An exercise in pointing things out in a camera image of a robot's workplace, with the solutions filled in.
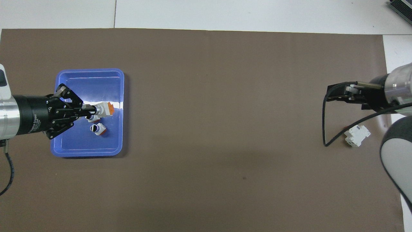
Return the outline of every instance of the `blue tray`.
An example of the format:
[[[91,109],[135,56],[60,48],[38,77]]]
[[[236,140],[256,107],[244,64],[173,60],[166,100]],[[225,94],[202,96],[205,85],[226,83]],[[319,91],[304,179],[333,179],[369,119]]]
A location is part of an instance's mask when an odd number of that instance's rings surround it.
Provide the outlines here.
[[[90,131],[87,119],[80,118],[75,125],[51,140],[51,152],[59,157],[114,156],[123,143],[124,74],[120,69],[63,70],[57,74],[56,86],[67,85],[85,104],[111,102],[112,116],[101,118],[107,131],[100,136]]]

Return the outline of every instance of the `brown mat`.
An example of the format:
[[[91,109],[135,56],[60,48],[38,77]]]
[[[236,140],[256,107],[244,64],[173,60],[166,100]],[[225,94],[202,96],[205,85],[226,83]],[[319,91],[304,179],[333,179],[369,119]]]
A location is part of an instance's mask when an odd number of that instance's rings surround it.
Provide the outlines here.
[[[386,73],[382,36],[149,29],[3,30],[13,94],[46,95],[63,69],[120,68],[125,132],[112,159],[10,141],[2,231],[403,231],[379,144],[325,148],[326,86]],[[371,114],[329,103],[328,137]],[[0,158],[0,183],[8,164]]]

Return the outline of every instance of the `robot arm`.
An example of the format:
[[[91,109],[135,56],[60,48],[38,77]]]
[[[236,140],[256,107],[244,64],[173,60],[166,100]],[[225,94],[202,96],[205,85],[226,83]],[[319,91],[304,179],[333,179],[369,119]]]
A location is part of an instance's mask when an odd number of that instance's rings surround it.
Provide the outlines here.
[[[400,113],[407,116],[395,122],[388,129],[382,140],[380,154],[386,173],[404,196],[412,211],[412,63],[398,67],[390,74],[374,78],[370,83],[353,82],[330,85],[323,106],[325,102],[330,101],[362,104],[362,109],[376,111],[365,120],[379,114]],[[324,145],[330,145],[343,132],[329,143],[325,143],[323,127]]]
[[[4,66],[0,64],[0,140],[41,131],[53,139],[73,127],[80,117],[112,115],[110,106],[108,102],[84,104],[64,84],[46,96],[11,95]]]

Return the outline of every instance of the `black cable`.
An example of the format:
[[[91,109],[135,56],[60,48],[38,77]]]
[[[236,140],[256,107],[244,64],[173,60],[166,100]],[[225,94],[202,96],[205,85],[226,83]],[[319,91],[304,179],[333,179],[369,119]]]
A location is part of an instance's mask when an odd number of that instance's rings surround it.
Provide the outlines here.
[[[357,120],[356,122],[352,123],[351,125],[347,126],[345,129],[341,130],[339,133],[337,133],[329,142],[325,142],[325,106],[326,106],[326,100],[328,99],[329,95],[331,94],[332,91],[342,87],[343,85],[356,85],[358,82],[343,82],[343,83],[339,83],[333,87],[331,87],[325,95],[325,98],[323,99],[323,106],[322,106],[322,136],[323,136],[323,145],[325,147],[331,145],[339,136],[341,136],[343,133],[345,133],[347,130],[349,130],[350,128],[354,127],[356,124],[360,124],[368,119],[371,119],[373,117],[376,117],[378,115],[381,114],[385,114],[391,111],[395,111],[398,109],[403,109],[406,107],[412,107],[412,102],[410,103],[406,103],[406,104],[402,104],[402,105],[398,105],[398,106],[394,106],[394,107],[389,107],[386,109],[383,109],[379,112],[376,112],[374,114],[368,115],[364,118],[361,118],[359,120]]]
[[[3,189],[3,191],[0,192],[0,196],[3,195],[10,188],[10,186],[12,185],[12,182],[13,182],[13,178],[14,178],[14,166],[13,166],[12,159],[10,158],[8,152],[6,152],[5,155],[6,155],[6,158],[7,158],[8,162],[9,162],[9,165],[10,165],[10,180],[9,180],[9,183],[7,184],[7,186]]]

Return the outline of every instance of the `electrical connector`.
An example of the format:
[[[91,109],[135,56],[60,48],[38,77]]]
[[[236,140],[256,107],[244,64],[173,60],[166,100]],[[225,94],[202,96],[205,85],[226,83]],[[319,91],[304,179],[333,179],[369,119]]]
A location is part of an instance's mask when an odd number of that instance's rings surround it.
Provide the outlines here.
[[[362,141],[366,137],[369,137],[370,132],[364,125],[355,125],[346,131],[345,135],[347,136],[345,140],[349,145],[352,147],[359,147],[362,144]]]
[[[91,125],[90,131],[94,132],[96,135],[102,135],[107,131],[107,129],[103,124],[98,123],[98,124]]]
[[[87,119],[87,121],[90,122],[90,123],[96,123],[96,122],[100,121],[100,117],[97,116],[97,115],[90,115],[90,116],[86,116],[84,118]]]
[[[115,112],[115,108],[110,102],[101,102],[96,105],[96,115],[99,117],[112,116]]]

